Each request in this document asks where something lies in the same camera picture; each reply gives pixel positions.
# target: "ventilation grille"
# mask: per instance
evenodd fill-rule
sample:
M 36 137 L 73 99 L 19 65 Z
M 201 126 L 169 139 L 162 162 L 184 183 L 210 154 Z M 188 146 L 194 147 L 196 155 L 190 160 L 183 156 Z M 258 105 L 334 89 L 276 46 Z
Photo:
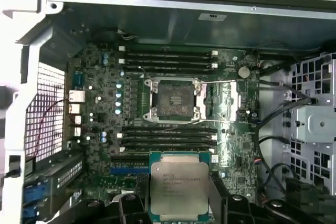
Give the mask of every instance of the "ventilation grille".
M 301 155 L 301 141 L 292 139 L 290 143 L 291 152 L 297 155 Z
M 306 161 L 303 161 L 297 157 L 291 157 L 290 167 L 295 171 L 295 173 L 298 176 L 307 179 L 308 172 L 307 172 L 307 162 Z
M 292 73 L 292 87 L 306 95 L 329 94 L 331 75 L 329 64 L 323 63 L 323 59 L 313 59 L 296 64 Z M 292 101 L 298 97 L 293 93 Z
M 25 149 L 40 161 L 61 151 L 63 138 L 65 73 L 38 65 L 37 94 L 26 111 Z
M 314 152 L 314 164 L 310 165 L 310 180 L 314 179 L 313 175 L 330 179 L 329 163 L 330 156 L 328 154 Z
M 71 178 L 73 178 L 77 173 L 82 170 L 82 161 L 80 161 L 77 165 L 63 174 L 60 178 L 57 179 L 57 188 L 63 186 L 66 182 L 68 182 Z

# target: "perforated metal panel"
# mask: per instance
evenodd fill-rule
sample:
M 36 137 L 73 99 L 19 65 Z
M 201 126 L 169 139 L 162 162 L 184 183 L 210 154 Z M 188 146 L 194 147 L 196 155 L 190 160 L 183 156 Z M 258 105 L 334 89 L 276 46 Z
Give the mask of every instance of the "perforated metal panel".
M 26 111 L 25 149 L 40 161 L 61 151 L 64 121 L 65 73 L 38 65 L 37 94 Z
M 333 59 L 333 55 L 323 55 L 303 61 L 299 65 L 293 65 L 289 76 L 289 81 L 291 81 L 293 88 L 317 98 L 319 105 L 322 105 L 323 108 L 328 109 L 328 106 L 330 106 L 331 112 L 334 111 L 336 90 L 336 62 Z M 292 101 L 297 99 L 295 94 L 292 94 Z M 297 110 L 293 110 L 291 114 L 292 129 L 288 131 L 288 137 L 291 139 L 291 167 L 301 178 L 314 183 L 323 181 L 323 184 L 330 189 L 330 192 L 335 194 L 336 165 L 334 153 L 336 152 L 336 142 L 323 143 L 325 139 L 323 135 L 316 136 L 316 142 L 312 143 L 304 143 L 295 139 L 294 129 L 296 124 L 293 119 L 297 118 L 296 112 Z

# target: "cable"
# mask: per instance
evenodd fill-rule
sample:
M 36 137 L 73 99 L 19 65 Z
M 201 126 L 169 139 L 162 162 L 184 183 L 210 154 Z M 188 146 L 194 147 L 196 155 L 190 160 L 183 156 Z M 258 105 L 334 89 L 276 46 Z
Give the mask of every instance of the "cable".
M 291 86 L 284 84 L 283 82 L 275 82 L 275 81 L 265 81 L 265 80 L 259 80 L 261 84 L 270 85 L 274 87 L 285 87 L 286 89 L 292 91 L 294 94 L 296 94 L 298 97 L 301 98 L 310 98 L 306 94 L 301 93 L 300 91 L 297 91 L 296 89 L 292 88 Z
M 254 49 L 252 49 L 251 51 L 251 54 L 254 53 L 254 51 L 257 51 L 259 48 L 261 47 L 264 47 L 264 46 L 270 46 L 270 45 L 275 45 L 275 44 L 280 44 L 282 45 L 284 48 L 287 49 L 287 51 L 290 53 L 290 55 L 293 57 L 293 59 L 296 61 L 296 62 L 300 62 L 300 59 L 298 58 L 298 56 L 293 52 L 293 50 L 291 49 L 292 46 L 287 44 L 286 42 L 283 42 L 283 41 L 280 41 L 280 40 L 272 40 L 270 42 L 267 42 L 267 43 L 264 43 L 264 44 L 261 44 L 257 47 L 255 47 Z
M 39 141 L 40 141 L 40 138 L 41 138 L 41 129 L 42 129 L 42 125 L 44 123 L 44 119 L 47 115 L 47 113 L 53 108 L 55 107 L 58 103 L 60 102 L 64 102 L 64 101 L 67 101 L 68 99 L 62 99 L 62 100 L 59 100 L 59 101 L 56 101 L 54 102 L 49 108 L 47 108 L 47 110 L 43 113 L 42 115 L 42 118 L 39 122 L 39 127 L 38 127 L 38 135 L 37 135 L 37 139 L 36 139 L 36 144 L 35 144 L 35 151 L 34 151 L 34 157 L 37 156 L 38 154 L 38 148 L 39 148 Z
M 261 144 L 264 141 L 269 140 L 269 139 L 276 139 L 276 140 L 279 140 L 280 142 L 282 142 L 284 144 L 290 144 L 289 140 L 287 138 L 283 137 L 283 136 L 266 136 L 266 137 L 259 140 L 259 144 Z
M 255 166 L 255 165 L 260 165 L 261 164 L 261 158 L 258 158 L 258 159 L 256 159 L 256 160 L 254 160 L 252 163 L 251 163 L 251 167 L 250 167 L 250 169 L 249 169 L 249 171 L 248 171 L 248 177 L 250 178 L 250 184 L 252 185 L 253 184 L 253 182 L 252 182 L 252 171 L 253 171 L 253 167 Z
M 277 117 L 278 115 L 281 115 L 282 113 L 284 113 L 287 110 L 290 110 L 292 108 L 298 107 L 298 106 L 303 106 L 303 105 L 307 105 L 311 103 L 311 99 L 310 98 L 306 98 L 306 99 L 301 99 L 298 100 L 296 102 L 293 102 L 291 104 L 287 104 L 285 106 L 283 106 L 282 108 L 274 111 L 273 113 L 269 114 L 268 116 L 266 116 L 256 127 L 256 131 L 259 131 L 262 127 L 265 126 L 265 124 L 267 124 L 269 121 L 271 121 L 273 118 Z
M 176 126 L 176 127 L 173 127 L 173 128 L 169 128 L 169 129 L 165 129 L 165 130 L 161 130 L 162 131 L 172 131 L 172 130 L 176 130 L 176 129 L 179 129 L 181 127 L 184 127 L 184 126 L 188 126 L 188 125 L 191 125 L 191 124 L 195 124 L 195 123 L 198 123 L 201 119 L 198 119 L 196 121 L 192 121 L 190 123 L 185 123 L 185 124 L 181 124 L 179 126 Z
M 257 137 L 254 137 L 254 144 L 257 148 L 257 152 L 259 154 L 259 157 L 264 165 L 264 167 L 266 168 L 266 170 L 269 172 L 269 175 L 274 179 L 275 183 L 277 184 L 277 186 L 279 187 L 279 189 L 281 190 L 281 192 L 283 194 L 286 194 L 286 190 L 284 189 L 284 187 L 282 186 L 282 183 L 280 182 L 280 180 L 277 178 L 277 176 L 275 176 L 275 174 L 272 172 L 271 168 L 267 165 L 266 161 L 265 161 L 265 158 L 264 158 L 264 155 L 261 151 L 261 148 L 260 148 L 260 144 L 259 144 L 259 141 L 258 141 L 258 138 Z
M 286 166 L 287 168 L 289 168 L 289 170 L 292 172 L 292 175 L 294 178 L 296 179 L 299 179 L 299 176 L 295 173 L 295 171 L 292 169 L 292 167 L 290 167 L 289 165 L 285 164 L 285 163 L 278 163 L 278 164 L 275 164 L 271 171 L 273 173 L 275 173 L 275 171 L 280 167 L 280 166 Z M 271 174 L 268 174 L 268 177 L 267 179 L 265 180 L 265 182 L 263 183 L 263 187 L 267 186 L 269 184 L 269 182 L 271 181 Z

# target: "intel xeon processor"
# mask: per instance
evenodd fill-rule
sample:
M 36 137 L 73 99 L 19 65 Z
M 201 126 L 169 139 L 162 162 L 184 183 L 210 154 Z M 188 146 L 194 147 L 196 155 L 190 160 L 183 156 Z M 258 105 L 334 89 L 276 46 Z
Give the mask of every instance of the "intel xeon processor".
M 208 182 L 209 165 L 197 153 L 162 153 L 151 162 L 151 214 L 159 221 L 199 220 L 208 213 Z

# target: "motherboard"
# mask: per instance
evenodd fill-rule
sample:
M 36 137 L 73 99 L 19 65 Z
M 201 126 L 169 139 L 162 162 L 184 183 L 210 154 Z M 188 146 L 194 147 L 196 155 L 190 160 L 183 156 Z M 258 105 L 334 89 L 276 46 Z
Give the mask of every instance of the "motherboard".
M 68 67 L 77 186 L 108 201 L 134 190 L 152 152 L 208 152 L 230 193 L 254 201 L 259 67 L 244 50 L 88 44 Z

